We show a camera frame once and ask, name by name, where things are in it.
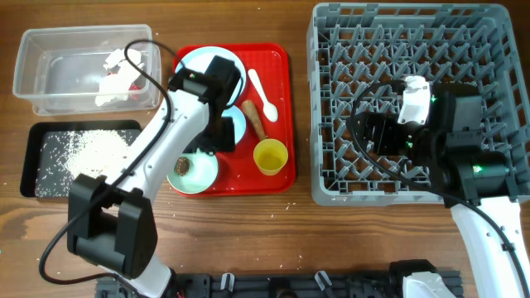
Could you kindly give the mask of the light blue rice bowl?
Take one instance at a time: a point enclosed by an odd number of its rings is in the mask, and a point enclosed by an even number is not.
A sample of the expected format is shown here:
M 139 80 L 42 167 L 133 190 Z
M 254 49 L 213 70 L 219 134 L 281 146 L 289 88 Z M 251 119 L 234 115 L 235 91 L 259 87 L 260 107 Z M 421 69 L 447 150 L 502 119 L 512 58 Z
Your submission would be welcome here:
M 232 119 L 234 124 L 234 143 L 238 145 L 243 139 L 247 129 L 247 122 L 243 112 L 237 106 L 233 106 L 225 109 L 222 113 L 222 117 Z

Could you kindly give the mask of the light green bowl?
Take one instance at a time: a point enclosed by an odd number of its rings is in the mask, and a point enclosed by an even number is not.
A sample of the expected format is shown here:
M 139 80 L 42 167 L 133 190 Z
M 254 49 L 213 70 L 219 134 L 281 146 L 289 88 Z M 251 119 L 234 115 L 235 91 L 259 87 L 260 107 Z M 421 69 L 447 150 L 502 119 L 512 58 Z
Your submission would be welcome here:
M 196 153 L 183 153 L 181 156 L 190 159 L 190 171 L 185 176 L 179 176 L 174 169 L 171 170 L 166 176 L 171 187 L 182 194 L 195 195 L 206 191 L 214 184 L 219 173 L 216 155 L 197 151 Z

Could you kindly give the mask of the dark brown food lump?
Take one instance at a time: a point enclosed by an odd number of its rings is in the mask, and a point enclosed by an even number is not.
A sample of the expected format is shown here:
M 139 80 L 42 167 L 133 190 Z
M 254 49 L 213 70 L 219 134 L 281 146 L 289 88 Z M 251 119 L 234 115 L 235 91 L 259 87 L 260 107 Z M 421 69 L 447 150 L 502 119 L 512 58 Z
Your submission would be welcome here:
M 179 176 L 185 176 L 190 171 L 190 159 L 185 156 L 178 158 L 176 165 L 174 167 L 174 172 Z

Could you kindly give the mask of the yellow plastic cup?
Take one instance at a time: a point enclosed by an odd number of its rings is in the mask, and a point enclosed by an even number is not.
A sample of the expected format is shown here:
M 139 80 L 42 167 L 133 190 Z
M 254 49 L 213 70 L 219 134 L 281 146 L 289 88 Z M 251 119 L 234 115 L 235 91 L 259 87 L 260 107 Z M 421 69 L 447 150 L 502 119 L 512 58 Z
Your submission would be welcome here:
M 261 140 L 253 150 L 253 160 L 264 175 L 276 175 L 288 161 L 287 147 L 277 139 Z

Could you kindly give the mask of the white plastic spoon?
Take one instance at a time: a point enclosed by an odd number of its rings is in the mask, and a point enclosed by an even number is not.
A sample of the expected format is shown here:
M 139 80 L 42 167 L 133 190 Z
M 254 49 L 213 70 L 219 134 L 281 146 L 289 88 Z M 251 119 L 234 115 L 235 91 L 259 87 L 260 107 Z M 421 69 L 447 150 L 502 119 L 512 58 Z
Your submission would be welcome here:
M 256 89 L 258 96 L 263 102 L 264 116 L 269 122 L 275 123 L 279 117 L 278 111 L 277 111 L 276 106 L 268 101 L 267 95 L 264 92 L 264 88 L 259 78 L 258 72 L 255 69 L 250 69 L 248 70 L 248 77 L 250 78 L 250 81 L 252 82 L 254 88 Z

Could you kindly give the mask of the red ketchup packet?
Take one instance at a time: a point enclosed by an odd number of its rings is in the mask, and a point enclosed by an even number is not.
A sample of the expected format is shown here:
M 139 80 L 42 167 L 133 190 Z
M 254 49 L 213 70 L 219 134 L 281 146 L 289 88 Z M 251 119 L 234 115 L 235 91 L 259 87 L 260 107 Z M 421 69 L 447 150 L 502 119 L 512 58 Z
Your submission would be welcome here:
M 132 84 L 129 88 L 130 91 L 139 91 L 141 90 L 142 88 L 136 84 Z

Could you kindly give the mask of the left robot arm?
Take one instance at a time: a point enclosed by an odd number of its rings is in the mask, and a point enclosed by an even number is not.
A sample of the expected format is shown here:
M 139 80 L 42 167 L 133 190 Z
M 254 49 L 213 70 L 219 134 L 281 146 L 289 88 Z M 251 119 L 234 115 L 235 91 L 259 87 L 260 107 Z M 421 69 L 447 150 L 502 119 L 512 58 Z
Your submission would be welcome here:
M 243 63 L 232 52 L 186 55 L 121 165 L 99 178 L 74 180 L 65 226 L 69 252 L 103 267 L 104 276 L 138 296 L 175 294 L 174 272 L 155 254 L 152 202 L 185 151 L 234 149 L 234 125 L 222 113 L 245 84 Z

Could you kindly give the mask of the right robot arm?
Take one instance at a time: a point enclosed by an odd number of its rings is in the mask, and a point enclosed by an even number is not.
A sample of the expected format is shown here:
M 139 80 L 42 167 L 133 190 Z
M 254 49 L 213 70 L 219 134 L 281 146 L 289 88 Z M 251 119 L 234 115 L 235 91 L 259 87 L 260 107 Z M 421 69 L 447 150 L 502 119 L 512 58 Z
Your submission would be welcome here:
M 398 115 L 359 112 L 371 84 L 353 101 L 347 120 L 355 149 L 386 175 L 444 200 L 464 241 L 483 297 L 527 297 L 529 260 L 523 240 L 518 186 L 508 158 L 482 149 L 482 97 L 468 84 L 392 80 L 402 90 Z M 370 156 L 406 156 L 430 171 L 420 185 Z

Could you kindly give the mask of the grey dishwasher rack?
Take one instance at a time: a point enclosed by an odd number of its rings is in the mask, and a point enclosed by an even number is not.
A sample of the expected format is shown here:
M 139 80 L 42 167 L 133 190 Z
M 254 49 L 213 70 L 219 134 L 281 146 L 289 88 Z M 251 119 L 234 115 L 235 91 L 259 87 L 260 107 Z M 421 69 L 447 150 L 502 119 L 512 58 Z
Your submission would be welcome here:
M 389 81 L 420 75 L 462 83 L 482 94 L 482 147 L 502 152 L 516 176 L 519 201 L 529 200 L 529 70 L 508 10 L 499 4 L 321 3 L 306 34 L 311 91 L 311 194 L 323 206 L 438 204 L 388 171 L 427 185 L 429 171 L 401 156 L 380 167 L 359 154 L 347 119 L 370 84 L 379 89 L 360 111 L 397 114 Z

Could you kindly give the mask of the red serving tray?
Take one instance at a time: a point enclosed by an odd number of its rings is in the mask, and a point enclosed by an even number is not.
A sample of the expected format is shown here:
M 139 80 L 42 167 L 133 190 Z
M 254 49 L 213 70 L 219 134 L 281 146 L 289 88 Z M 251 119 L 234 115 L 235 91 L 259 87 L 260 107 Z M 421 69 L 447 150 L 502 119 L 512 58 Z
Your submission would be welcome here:
M 247 71 L 255 69 L 262 82 L 268 101 L 278 111 L 278 120 L 269 122 L 263 116 L 263 102 L 253 84 L 247 80 L 245 90 L 234 105 L 241 109 L 243 101 L 249 99 L 255 104 L 261 119 L 264 132 L 268 137 L 282 142 L 288 150 L 288 161 L 276 175 L 264 175 L 253 160 L 253 150 L 259 143 L 252 124 L 246 118 L 247 129 L 243 139 L 233 152 L 218 152 L 219 173 L 210 188 L 206 191 L 185 195 L 188 197 L 212 197 L 235 195 L 271 195 L 289 189 L 296 179 L 296 156 L 294 128 L 292 120 L 292 97 L 289 74 L 288 55 L 282 47 L 274 43 L 227 44 L 217 45 L 232 51 L 242 62 Z M 178 51 L 178 56 L 203 46 L 186 46 Z M 175 60 L 173 68 L 179 70 L 184 65 Z

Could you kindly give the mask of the large light blue plate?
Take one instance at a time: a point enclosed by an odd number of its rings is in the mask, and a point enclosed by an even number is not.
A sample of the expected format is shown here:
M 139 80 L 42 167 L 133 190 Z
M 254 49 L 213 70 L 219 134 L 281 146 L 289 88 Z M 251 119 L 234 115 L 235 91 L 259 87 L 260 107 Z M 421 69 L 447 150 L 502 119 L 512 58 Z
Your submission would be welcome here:
M 238 102 L 247 83 L 247 74 L 243 62 L 232 51 L 219 46 L 203 46 L 185 54 L 181 59 L 181 62 L 184 63 L 186 68 L 204 73 L 216 55 L 225 58 L 226 60 L 232 60 L 241 74 L 241 79 L 236 85 L 234 92 L 227 103 L 227 107 L 231 108 Z

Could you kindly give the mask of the clear plastic bin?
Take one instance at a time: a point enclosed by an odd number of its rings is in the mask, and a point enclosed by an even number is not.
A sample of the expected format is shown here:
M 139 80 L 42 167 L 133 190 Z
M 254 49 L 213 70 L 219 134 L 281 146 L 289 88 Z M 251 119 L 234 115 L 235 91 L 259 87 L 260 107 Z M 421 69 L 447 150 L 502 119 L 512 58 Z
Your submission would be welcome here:
M 135 83 L 142 89 L 129 91 L 127 100 L 95 104 L 107 75 L 104 61 L 117 49 L 137 70 L 161 79 L 161 54 L 151 38 L 145 24 L 29 29 L 17 53 L 12 92 L 40 116 L 155 108 L 160 92 L 141 75 Z

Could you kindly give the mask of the black plastic tray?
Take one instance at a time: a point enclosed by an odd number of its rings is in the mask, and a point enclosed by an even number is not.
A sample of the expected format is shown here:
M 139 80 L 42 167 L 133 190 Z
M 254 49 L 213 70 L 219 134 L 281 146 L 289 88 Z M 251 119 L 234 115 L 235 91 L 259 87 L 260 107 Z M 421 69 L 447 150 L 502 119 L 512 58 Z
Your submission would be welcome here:
M 130 145 L 141 126 L 134 120 L 43 122 L 28 134 L 20 193 L 27 198 L 59 198 L 68 195 L 75 178 L 66 162 L 81 148 L 81 137 L 111 132 Z

